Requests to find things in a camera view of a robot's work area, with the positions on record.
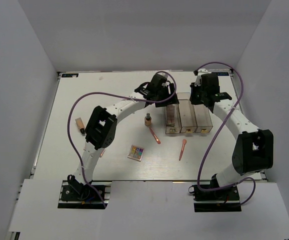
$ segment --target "table top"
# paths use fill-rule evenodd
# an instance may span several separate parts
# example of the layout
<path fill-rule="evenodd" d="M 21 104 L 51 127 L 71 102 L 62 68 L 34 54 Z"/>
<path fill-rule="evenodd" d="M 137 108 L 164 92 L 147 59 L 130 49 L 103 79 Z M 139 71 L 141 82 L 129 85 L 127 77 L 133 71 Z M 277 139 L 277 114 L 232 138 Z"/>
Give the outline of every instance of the table top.
<path fill-rule="evenodd" d="M 84 72 L 78 77 L 62 77 L 53 103 L 51 115 L 42 142 L 34 179 L 67 179 L 79 165 L 79 159 L 67 137 L 67 120 L 73 103 L 89 92 L 107 92 L 128 96 L 143 82 L 149 82 L 156 71 L 136 72 Z M 190 83 L 196 77 L 192 72 L 169 71 L 177 83 L 177 93 L 190 92 Z M 219 76 L 220 90 L 227 92 L 235 101 L 236 94 L 230 76 Z M 71 119 L 71 137 L 82 154 L 85 137 L 76 126 L 75 119 L 81 118 L 85 125 L 96 106 L 108 107 L 120 99 L 92 95 L 81 100 Z M 152 129 L 159 137 L 157 144 L 144 124 L 146 113 L 152 117 Z M 163 108 L 150 105 L 121 121 L 113 143 L 106 148 L 103 157 L 95 167 L 93 179 L 114 180 L 168 180 L 194 181 L 205 151 L 221 124 L 221 120 L 211 113 L 213 129 L 210 133 L 165 134 Z M 179 154 L 182 140 L 187 144 L 181 161 Z M 214 143 L 204 164 L 201 179 L 210 180 L 212 175 L 222 171 L 231 163 L 235 138 L 225 126 Z M 127 158 L 131 145 L 144 148 L 142 161 Z"/>
<path fill-rule="evenodd" d="M 114 181 L 105 210 L 58 209 L 61 180 L 24 181 L 9 231 L 19 240 L 283 240 L 289 217 L 276 183 L 257 183 L 241 212 L 194 212 L 192 183 Z M 252 183 L 238 186 L 246 199 Z"/>

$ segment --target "wall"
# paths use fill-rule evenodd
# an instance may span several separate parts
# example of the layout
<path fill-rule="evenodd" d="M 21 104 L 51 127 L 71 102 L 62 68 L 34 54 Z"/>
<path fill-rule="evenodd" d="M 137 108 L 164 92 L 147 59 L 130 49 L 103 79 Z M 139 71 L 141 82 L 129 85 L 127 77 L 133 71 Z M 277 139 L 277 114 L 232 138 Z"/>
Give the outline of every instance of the wall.
<path fill-rule="evenodd" d="M 274 134 L 276 181 L 289 214 L 289 1 L 273 0 L 238 65 L 244 77 L 244 113 Z"/>
<path fill-rule="evenodd" d="M 57 71 L 237 64 L 270 0 L 19 0 Z"/>
<path fill-rule="evenodd" d="M 16 0 L 0 0 L 0 240 L 28 178 L 57 73 Z"/>

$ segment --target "colorful palette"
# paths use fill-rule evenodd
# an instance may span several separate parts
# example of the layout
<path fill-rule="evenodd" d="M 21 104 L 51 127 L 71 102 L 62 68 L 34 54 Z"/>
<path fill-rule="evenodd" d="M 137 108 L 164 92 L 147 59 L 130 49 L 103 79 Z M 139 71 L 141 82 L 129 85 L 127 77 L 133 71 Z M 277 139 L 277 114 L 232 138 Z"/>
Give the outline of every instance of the colorful palette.
<path fill-rule="evenodd" d="M 133 160 L 137 160 L 140 162 L 142 157 L 143 157 L 144 150 L 145 149 L 142 147 L 131 145 L 130 152 L 128 154 L 128 158 L 133 159 Z"/>

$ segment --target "black label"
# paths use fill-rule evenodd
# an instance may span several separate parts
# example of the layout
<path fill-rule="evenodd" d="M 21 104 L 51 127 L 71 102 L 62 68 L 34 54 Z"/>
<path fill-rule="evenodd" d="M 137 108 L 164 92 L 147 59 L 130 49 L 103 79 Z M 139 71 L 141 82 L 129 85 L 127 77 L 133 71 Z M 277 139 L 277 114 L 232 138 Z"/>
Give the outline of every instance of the black label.
<path fill-rule="evenodd" d="M 217 74 L 217 76 L 229 76 L 229 72 L 226 71 L 217 71 L 213 72 L 213 74 Z"/>
<path fill-rule="evenodd" d="M 77 78 L 79 73 L 63 73 L 61 75 L 62 78 Z"/>

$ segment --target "black mounting plate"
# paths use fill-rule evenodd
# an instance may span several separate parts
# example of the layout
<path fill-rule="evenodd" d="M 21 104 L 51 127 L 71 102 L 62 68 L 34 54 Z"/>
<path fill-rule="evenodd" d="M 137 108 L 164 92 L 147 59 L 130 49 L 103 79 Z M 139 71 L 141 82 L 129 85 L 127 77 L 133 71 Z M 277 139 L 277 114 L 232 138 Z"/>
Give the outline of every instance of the black mounting plate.
<path fill-rule="evenodd" d="M 98 191 L 102 191 L 101 197 L 105 198 L 105 185 L 93 185 Z M 99 196 L 90 187 L 89 192 L 85 196 L 79 196 L 69 185 L 64 185 L 62 188 L 62 193 L 60 200 L 62 202 L 58 203 L 58 209 L 105 209 L 103 203 L 101 202 Z"/>
<path fill-rule="evenodd" d="M 221 191 L 200 191 L 193 185 L 194 212 L 241 212 L 239 192 L 236 186 Z M 201 184 L 203 189 L 209 189 L 209 184 Z"/>

